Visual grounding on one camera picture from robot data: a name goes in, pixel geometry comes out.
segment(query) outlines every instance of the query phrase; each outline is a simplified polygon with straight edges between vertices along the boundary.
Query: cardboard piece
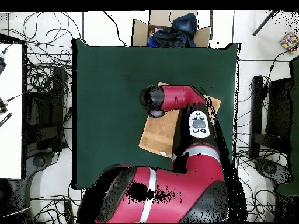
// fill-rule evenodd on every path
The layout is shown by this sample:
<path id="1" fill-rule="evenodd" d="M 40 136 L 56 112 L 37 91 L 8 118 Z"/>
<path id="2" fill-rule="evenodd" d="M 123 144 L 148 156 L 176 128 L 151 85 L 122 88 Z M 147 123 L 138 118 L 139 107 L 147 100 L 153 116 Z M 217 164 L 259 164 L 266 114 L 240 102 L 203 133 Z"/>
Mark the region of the cardboard piece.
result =
<path id="1" fill-rule="evenodd" d="M 149 24 L 134 19 L 131 45 L 146 47 L 150 29 L 171 27 L 174 19 L 188 13 L 194 13 L 197 17 L 197 10 L 151 10 L 149 13 Z M 198 29 L 193 39 L 196 47 L 209 47 L 210 32 L 211 27 Z"/>
<path id="2" fill-rule="evenodd" d="M 220 108 L 221 101 L 213 97 L 210 97 L 210 99 L 212 101 L 212 106 L 217 113 Z M 157 155 L 171 158 L 173 137 L 175 134 L 175 127 L 176 122 L 178 121 L 179 112 L 180 110 L 169 111 L 160 118 L 147 117 L 143 134 L 139 142 L 139 147 Z M 210 108 L 208 108 L 208 112 L 211 122 L 214 125 L 214 118 L 211 115 Z"/>

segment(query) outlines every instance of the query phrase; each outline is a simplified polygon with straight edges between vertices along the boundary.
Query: button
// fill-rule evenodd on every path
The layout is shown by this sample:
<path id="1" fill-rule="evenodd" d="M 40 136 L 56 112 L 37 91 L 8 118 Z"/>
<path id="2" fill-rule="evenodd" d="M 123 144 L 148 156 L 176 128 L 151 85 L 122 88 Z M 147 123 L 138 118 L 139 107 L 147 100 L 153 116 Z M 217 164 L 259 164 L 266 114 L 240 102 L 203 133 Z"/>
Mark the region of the button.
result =
<path id="1" fill-rule="evenodd" d="M 203 120 L 194 120 L 192 123 L 193 128 L 205 128 L 206 123 Z"/>

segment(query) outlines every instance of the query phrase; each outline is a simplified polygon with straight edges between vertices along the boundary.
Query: dark blue cloth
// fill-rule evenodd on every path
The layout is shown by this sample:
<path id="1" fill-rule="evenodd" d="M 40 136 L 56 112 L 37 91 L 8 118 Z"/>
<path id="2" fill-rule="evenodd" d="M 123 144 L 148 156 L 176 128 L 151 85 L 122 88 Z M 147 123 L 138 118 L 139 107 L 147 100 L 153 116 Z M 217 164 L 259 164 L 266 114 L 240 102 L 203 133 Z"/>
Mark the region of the dark blue cloth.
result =
<path id="1" fill-rule="evenodd" d="M 194 13 L 176 18 L 172 27 L 157 31 L 152 39 L 158 47 L 196 47 L 193 37 L 197 31 L 197 19 Z"/>
<path id="2" fill-rule="evenodd" d="M 157 44 L 156 44 L 156 42 L 154 41 L 154 39 L 152 38 L 152 36 L 149 38 L 148 46 L 149 46 L 149 47 L 156 47 L 156 46 L 157 46 Z"/>

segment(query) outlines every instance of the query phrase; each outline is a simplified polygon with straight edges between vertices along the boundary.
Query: colorful toy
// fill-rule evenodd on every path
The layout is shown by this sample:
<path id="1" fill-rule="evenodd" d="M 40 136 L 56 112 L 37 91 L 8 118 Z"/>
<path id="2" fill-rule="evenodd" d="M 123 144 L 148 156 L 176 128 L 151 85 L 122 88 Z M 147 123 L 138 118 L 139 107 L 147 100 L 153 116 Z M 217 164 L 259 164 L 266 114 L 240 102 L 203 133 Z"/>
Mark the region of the colorful toy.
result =
<path id="1" fill-rule="evenodd" d="M 294 33 L 289 33 L 288 35 L 286 35 L 286 37 L 280 42 L 280 44 L 288 49 L 291 53 L 295 53 L 297 51 L 297 48 L 293 48 L 294 46 L 296 46 L 297 44 L 299 44 L 299 37 L 294 34 Z"/>

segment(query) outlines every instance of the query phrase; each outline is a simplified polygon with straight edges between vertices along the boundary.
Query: silver stripe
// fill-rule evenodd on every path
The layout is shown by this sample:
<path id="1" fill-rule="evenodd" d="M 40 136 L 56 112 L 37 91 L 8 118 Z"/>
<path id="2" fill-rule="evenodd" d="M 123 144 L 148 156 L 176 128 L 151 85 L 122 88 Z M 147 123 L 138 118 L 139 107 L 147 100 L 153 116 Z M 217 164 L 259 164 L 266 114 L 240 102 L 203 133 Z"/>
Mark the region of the silver stripe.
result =
<path id="1" fill-rule="evenodd" d="M 155 189 L 156 189 L 156 171 L 152 170 L 151 168 L 149 168 L 151 175 L 149 178 L 149 185 L 148 185 L 148 189 L 152 190 L 154 192 L 154 197 L 155 197 Z M 145 204 L 144 204 L 144 208 L 143 208 L 143 212 L 140 218 L 139 223 L 145 223 L 148 219 L 148 216 L 150 215 L 151 212 L 151 208 L 152 208 L 152 202 L 154 199 L 151 200 L 146 200 Z"/>
<path id="2" fill-rule="evenodd" d="M 193 155 L 202 154 L 202 155 L 211 156 L 211 157 L 215 158 L 216 160 L 218 160 L 220 163 L 219 154 L 213 148 L 206 147 L 206 146 L 195 146 L 195 147 L 189 148 L 186 151 L 184 151 L 183 155 L 187 152 L 189 152 L 189 157 L 193 156 Z"/>
<path id="3" fill-rule="evenodd" d="M 171 162 L 173 162 L 175 159 L 176 159 L 176 155 L 173 154 L 173 155 L 172 155 L 172 161 L 171 161 Z"/>

